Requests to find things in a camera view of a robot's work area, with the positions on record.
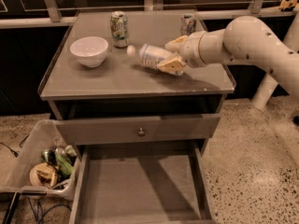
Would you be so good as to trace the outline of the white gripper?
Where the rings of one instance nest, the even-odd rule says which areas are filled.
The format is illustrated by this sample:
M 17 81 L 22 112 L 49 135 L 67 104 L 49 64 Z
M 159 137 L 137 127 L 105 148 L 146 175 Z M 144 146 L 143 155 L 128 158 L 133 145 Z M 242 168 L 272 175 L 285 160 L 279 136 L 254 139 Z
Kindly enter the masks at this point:
M 191 68 L 205 67 L 206 63 L 200 55 L 200 42 L 206 31 L 192 33 L 189 36 L 182 35 L 169 41 L 164 47 L 172 52 L 179 52 L 179 56 L 168 58 L 157 64 L 157 68 L 164 73 L 181 76 L 186 64 Z

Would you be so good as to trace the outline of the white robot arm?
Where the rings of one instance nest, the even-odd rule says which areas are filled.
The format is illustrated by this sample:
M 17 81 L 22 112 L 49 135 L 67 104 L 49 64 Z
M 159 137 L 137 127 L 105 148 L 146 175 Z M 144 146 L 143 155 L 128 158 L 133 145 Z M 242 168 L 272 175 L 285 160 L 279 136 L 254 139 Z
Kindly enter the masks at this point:
M 299 52 L 295 30 L 292 26 L 287 41 L 282 42 L 260 19 L 240 16 L 224 29 L 183 35 L 164 47 L 192 68 L 213 63 L 255 65 L 298 100 Z

